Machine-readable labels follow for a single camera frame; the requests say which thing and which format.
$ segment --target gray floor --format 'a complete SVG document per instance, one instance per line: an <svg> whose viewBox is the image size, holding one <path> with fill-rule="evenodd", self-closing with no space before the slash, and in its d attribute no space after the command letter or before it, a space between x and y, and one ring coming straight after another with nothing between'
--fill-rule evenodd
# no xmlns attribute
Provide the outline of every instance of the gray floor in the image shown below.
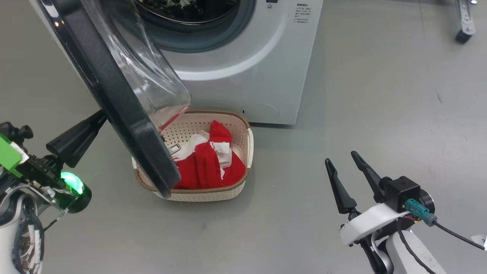
<svg viewBox="0 0 487 274"><path fill-rule="evenodd" d="M43 155L98 106L29 4L0 7L0 120L31 125L26 145ZM134 182L106 125L76 168L92 204L48 231L45 272L371 273L362 250L340 242L346 216L324 169L331 158L359 209L373 206L351 150L382 176L421 184L444 225L485 234L487 3L474 7L478 33L463 46L452 42L448 9L326 0L298 122L254 128L252 173L234 200L159 200ZM485 253L424 224L414 231L447 272L485 272Z"/></svg>

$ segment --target wire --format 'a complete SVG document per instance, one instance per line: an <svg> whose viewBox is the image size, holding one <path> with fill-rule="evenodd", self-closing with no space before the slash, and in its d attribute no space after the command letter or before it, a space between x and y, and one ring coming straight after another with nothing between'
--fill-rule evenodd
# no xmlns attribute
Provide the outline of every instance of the wire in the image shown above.
<svg viewBox="0 0 487 274"><path fill-rule="evenodd" d="M51 189L54 190L57 193L67 194L67 195L70 195L70 196L75 196L71 191L68 191L68 190L62 190L62 189L57 189L57 188L51 188Z"/></svg>
<svg viewBox="0 0 487 274"><path fill-rule="evenodd" d="M14 250L13 250L14 264L15 264L15 268L20 273L23 273L22 261L20 259L20 248L22 246L22 244L21 244L22 234L27 229L28 225L29 225L28 221L21 223L18 230L17 230L17 234L15 235L15 239L14 239Z"/></svg>
<svg viewBox="0 0 487 274"><path fill-rule="evenodd" d="M414 216L412 214L407 214L407 215L404 215L405 218L411 220L411 221L414 221L414 222L419 222L421 221L421 218L420 217L417 217L417 216Z"/></svg>
<svg viewBox="0 0 487 274"><path fill-rule="evenodd" d="M39 218L30 211L26 212L28 215L29 220L32 221L36 230L39 230L40 236L40 260L44 259L44 229L42 227L42 223L40 222Z"/></svg>
<svg viewBox="0 0 487 274"><path fill-rule="evenodd" d="M397 220L397 233L399 234L399 238L401 238L401 242L404 244L406 247L406 250L408 250L409 254L413 256L413 258L416 260L416 262L422 266L426 271L430 274L436 274L433 270L431 270L423 261L421 261L418 256L412 251L411 247L409 246L408 242L406 242L406 238L404 237L404 234L402 234L402 228L401 228L401 220L402 218L399 218Z"/></svg>
<svg viewBox="0 0 487 274"><path fill-rule="evenodd" d="M7 193L6 193L6 194L3 196L2 200L0 201L0 208L2 208L2 207L3 207L3 204L4 204L4 203L6 203L6 202L8 201L8 198L9 198L9 197L10 197L10 195L12 195L14 192L16 192L16 191L17 191L17 190L19 190L19 189L22 189L22 188L28 188L28 187L30 187L30 185L25 185L25 184L22 184L22 185L18 185L18 186L16 186L16 187L12 188L12 189L10 190L10 192L7 192Z"/></svg>
<svg viewBox="0 0 487 274"><path fill-rule="evenodd" d="M46 230L48 230L50 227L52 227L56 222L57 222L57 219L54 219L54 221L52 221L48 226L46 226L46 228L44 228L44 232L46 232Z"/></svg>
<svg viewBox="0 0 487 274"><path fill-rule="evenodd" d="M449 230L448 228L446 228L446 227L444 227L444 226L440 225L440 224L439 224L437 221L433 221L433 224L434 224L435 226L437 226L438 228L440 228L441 230L443 230L443 231L447 232L448 234L453 235L453 236L455 236L455 237L459 238L460 240L462 240L462 241L464 241L464 242L466 242L466 243L468 243L468 244L473 245L473 246L474 246L474 247L476 247L476 248L479 248L479 249L485 250L485 247L484 247L483 245L479 245L478 243L476 243L476 242L474 242L474 241L472 241L472 240L469 240L469 239L467 239L467 238L465 238L465 237L463 237L463 236L461 236L461 235L458 235L457 233L455 233L455 232L453 232L453 231Z"/></svg>
<svg viewBox="0 0 487 274"><path fill-rule="evenodd" d="M27 256L27 255L29 255L29 256L30 256L30 255L31 255L31 253L32 253L32 250L33 250L33 249L34 249L34 244L29 243L29 248L28 248L28 249L25 251L25 253L24 253L24 254L22 254L20 257L21 257L21 258L24 258L24 257L25 257L25 256Z"/></svg>

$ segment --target red garment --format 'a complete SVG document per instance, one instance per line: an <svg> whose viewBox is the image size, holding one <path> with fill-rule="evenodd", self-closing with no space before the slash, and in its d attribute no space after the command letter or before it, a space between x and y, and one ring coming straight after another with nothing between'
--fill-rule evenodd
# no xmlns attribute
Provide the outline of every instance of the red garment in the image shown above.
<svg viewBox="0 0 487 274"><path fill-rule="evenodd" d="M213 121L210 125L210 141L215 143L232 143L232 134L222 124Z"/></svg>
<svg viewBox="0 0 487 274"><path fill-rule="evenodd" d="M240 158L232 151L232 165L224 168L225 174L223 175L223 186L231 186L240 181L245 175L246 167Z"/></svg>
<svg viewBox="0 0 487 274"><path fill-rule="evenodd" d="M210 141L231 143L232 135L219 122L210 125ZM232 164L224 169L221 179L220 163L210 142L199 144L186 159L176 162L181 181L174 189L209 189L231 186L240 181L245 174L245 166L232 152Z"/></svg>

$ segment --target white cloth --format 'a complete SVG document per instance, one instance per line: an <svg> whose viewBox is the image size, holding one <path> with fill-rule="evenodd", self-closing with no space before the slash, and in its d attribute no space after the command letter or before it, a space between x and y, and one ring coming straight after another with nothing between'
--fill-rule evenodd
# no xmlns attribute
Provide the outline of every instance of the white cloth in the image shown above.
<svg viewBox="0 0 487 274"><path fill-rule="evenodd" d="M230 143L215 143L212 142L212 146L215 149L218 162L220 163L220 175L225 174L224 168L232 165L232 150L230 149Z"/></svg>
<svg viewBox="0 0 487 274"><path fill-rule="evenodd" d="M194 152L194 148L199 145L208 142L208 139L202 135L195 134L191 136L189 142L181 146L181 149L172 155L174 161L180 161L186 159L191 153Z"/></svg>
<svg viewBox="0 0 487 274"><path fill-rule="evenodd" d="M206 142L208 142L208 139L206 139L203 135L194 134L189 139L189 142L183 144L181 146L181 149L172 155L172 159L174 161L184 160L194 152L194 149L197 145ZM211 147L215 150L216 156L218 157L218 162L220 163L220 175L223 179L223 175L225 174L225 171L223 169L232 165L232 149L230 148L230 143L210 142L210 144Z"/></svg>

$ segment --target connector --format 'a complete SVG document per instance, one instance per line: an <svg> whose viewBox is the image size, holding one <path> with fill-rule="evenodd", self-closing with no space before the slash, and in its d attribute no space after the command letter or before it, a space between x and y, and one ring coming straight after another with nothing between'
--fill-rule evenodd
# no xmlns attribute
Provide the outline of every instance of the connector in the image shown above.
<svg viewBox="0 0 487 274"><path fill-rule="evenodd" d="M406 201L406 210L409 211L416 217L423 219L425 224L428 226L434 226L433 222L436 221L438 218L435 214L430 213L430 210L420 204L418 201L414 199L409 199Z"/></svg>

